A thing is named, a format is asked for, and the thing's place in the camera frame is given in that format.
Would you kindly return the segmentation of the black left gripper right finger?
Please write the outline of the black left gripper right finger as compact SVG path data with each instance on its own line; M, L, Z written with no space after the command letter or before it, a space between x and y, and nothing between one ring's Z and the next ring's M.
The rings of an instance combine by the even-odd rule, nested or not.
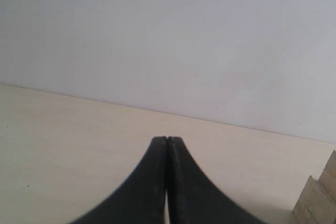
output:
M203 173L183 139L167 139L170 223L263 223L223 194Z

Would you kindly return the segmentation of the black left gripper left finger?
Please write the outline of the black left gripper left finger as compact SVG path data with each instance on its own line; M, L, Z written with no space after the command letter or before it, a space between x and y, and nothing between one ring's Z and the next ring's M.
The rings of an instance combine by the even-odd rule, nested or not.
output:
M154 137L128 178L73 223L164 223L167 138Z

